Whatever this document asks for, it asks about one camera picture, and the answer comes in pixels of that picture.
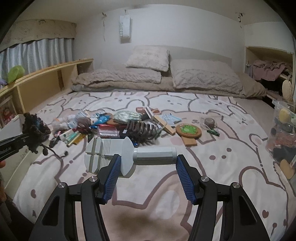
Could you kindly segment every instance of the pink cloth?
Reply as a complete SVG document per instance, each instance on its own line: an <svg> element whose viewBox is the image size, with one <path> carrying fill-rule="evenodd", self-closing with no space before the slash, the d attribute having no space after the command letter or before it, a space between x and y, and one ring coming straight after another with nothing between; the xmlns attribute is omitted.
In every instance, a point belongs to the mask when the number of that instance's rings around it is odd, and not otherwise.
<svg viewBox="0 0 296 241"><path fill-rule="evenodd" d="M256 60L253 63L253 79L275 81L285 70L286 63Z"/></svg>

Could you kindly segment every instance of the blue gripper pad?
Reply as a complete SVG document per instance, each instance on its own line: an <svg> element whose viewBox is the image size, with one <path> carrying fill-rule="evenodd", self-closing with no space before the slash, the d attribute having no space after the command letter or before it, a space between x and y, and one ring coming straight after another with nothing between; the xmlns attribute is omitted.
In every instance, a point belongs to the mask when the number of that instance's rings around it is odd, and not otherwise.
<svg viewBox="0 0 296 241"><path fill-rule="evenodd" d="M194 201L197 199L194 194L194 185L180 157L177 158L176 170L177 170L179 179L181 181L186 198L191 202L191 204L193 204Z"/></svg>
<svg viewBox="0 0 296 241"><path fill-rule="evenodd" d="M120 173L120 164L121 164L121 156L118 156L108 176L108 179L105 183L105 194L104 194L103 200L105 200L106 203L108 200L112 198L113 191L116 186L117 179Z"/></svg>

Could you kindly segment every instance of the ceiling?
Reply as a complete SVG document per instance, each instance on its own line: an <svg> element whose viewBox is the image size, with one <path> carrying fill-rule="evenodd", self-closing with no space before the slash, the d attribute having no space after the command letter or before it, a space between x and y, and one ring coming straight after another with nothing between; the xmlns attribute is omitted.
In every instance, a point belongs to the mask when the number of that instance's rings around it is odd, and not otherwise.
<svg viewBox="0 0 296 241"><path fill-rule="evenodd" d="M242 24L282 21L264 0L35 0L17 20L59 19L79 22L97 13L117 8L140 8L144 4L177 4L196 7L238 20L244 13Z"/></svg>

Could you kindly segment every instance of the green frog illustration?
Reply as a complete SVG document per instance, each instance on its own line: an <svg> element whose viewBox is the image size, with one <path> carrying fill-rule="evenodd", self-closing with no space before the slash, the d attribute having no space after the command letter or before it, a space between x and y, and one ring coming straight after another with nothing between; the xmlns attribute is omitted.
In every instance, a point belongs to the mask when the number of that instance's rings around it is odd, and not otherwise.
<svg viewBox="0 0 296 241"><path fill-rule="evenodd" d="M180 129L183 133L186 133L186 134L195 135L197 132L197 128L195 126L190 126L190 125L184 125Z"/></svg>

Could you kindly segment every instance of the transparent plastic bin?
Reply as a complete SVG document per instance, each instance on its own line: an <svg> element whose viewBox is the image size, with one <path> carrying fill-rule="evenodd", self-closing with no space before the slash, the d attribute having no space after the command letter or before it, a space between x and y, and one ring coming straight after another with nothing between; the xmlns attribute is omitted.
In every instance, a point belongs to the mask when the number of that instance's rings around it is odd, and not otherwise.
<svg viewBox="0 0 296 241"><path fill-rule="evenodd" d="M274 119L266 149L278 163L293 189L296 189L296 115L287 103L272 103L275 105Z"/></svg>

